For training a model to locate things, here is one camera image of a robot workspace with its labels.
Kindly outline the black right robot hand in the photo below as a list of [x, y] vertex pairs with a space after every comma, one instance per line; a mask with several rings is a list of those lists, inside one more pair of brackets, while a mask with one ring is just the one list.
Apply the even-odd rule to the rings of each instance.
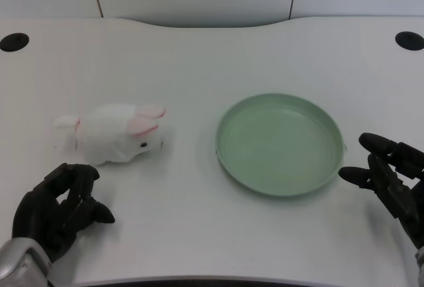
[[373, 133], [359, 143], [369, 151], [368, 167], [345, 166], [339, 176], [373, 191], [393, 218], [398, 219], [413, 245], [423, 247], [423, 152]]

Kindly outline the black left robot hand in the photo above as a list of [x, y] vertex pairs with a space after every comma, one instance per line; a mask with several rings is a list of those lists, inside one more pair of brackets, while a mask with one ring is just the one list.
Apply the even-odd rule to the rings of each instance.
[[107, 206], [92, 197], [96, 168], [63, 163], [21, 200], [13, 219], [12, 238], [36, 241], [51, 262], [62, 258], [77, 233], [93, 223], [114, 223]]

